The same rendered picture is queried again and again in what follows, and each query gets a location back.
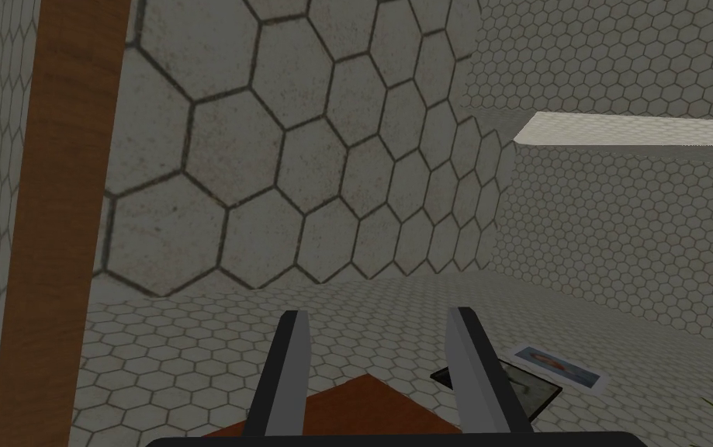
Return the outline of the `brown wooden board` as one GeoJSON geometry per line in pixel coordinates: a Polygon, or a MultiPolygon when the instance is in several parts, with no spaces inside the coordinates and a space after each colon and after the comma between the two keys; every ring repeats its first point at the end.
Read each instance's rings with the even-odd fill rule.
{"type": "Polygon", "coordinates": [[[0,344],[0,447],[67,447],[130,0],[41,0],[0,344]]]}

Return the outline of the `brown wooden panel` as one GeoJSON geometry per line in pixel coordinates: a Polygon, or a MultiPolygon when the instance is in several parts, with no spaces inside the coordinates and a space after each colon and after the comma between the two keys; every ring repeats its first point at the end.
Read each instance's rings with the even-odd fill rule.
{"type": "Polygon", "coordinates": [[[303,435],[457,434],[461,430],[365,374],[306,398],[303,435]]]}

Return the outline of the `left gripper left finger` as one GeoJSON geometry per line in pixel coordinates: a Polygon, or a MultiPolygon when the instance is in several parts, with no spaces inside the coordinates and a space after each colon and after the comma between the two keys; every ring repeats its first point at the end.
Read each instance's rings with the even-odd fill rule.
{"type": "Polygon", "coordinates": [[[272,339],[244,435],[300,436],[309,378],[309,314],[305,310],[287,310],[272,339]]]}

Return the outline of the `black framed picture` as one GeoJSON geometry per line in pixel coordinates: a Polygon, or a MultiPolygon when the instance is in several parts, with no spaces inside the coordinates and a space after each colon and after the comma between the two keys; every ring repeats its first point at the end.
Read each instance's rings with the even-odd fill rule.
{"type": "Polygon", "coordinates": [[[499,364],[530,423],[562,392],[561,386],[510,362],[499,359],[499,364]]]}

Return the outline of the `white framed picture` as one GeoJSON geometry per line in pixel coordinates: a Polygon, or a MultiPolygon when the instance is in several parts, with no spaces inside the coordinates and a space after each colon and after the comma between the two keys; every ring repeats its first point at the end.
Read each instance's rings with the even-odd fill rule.
{"type": "Polygon", "coordinates": [[[606,372],[589,368],[534,345],[517,345],[508,349],[507,354],[510,360],[519,362],[537,373],[544,373],[559,384],[573,386],[584,393],[599,395],[611,381],[606,372]]]}

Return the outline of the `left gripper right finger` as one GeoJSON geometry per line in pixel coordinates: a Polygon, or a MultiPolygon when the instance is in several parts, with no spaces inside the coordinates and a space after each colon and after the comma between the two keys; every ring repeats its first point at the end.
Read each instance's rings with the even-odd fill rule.
{"type": "Polygon", "coordinates": [[[448,309],[445,359],[463,433],[533,432],[473,309],[448,309]]]}

